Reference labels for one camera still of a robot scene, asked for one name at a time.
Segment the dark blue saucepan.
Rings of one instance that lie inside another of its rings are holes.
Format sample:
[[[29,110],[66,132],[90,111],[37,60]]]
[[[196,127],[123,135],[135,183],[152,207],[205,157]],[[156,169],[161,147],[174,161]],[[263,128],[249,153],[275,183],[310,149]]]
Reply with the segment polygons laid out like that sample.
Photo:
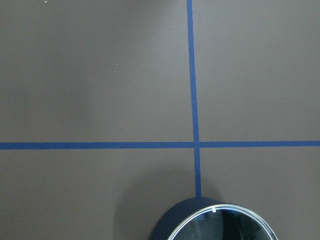
[[[194,197],[183,200],[170,208],[158,221],[150,239],[168,240],[170,233],[188,216],[203,208],[222,203],[209,197]]]

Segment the glass lid blue knob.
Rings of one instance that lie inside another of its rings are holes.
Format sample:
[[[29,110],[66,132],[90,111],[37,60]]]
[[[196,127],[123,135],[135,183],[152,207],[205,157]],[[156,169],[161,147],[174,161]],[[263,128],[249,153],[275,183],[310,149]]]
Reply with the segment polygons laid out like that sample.
[[[270,225],[257,213],[236,204],[216,204],[186,217],[169,240],[277,240]]]

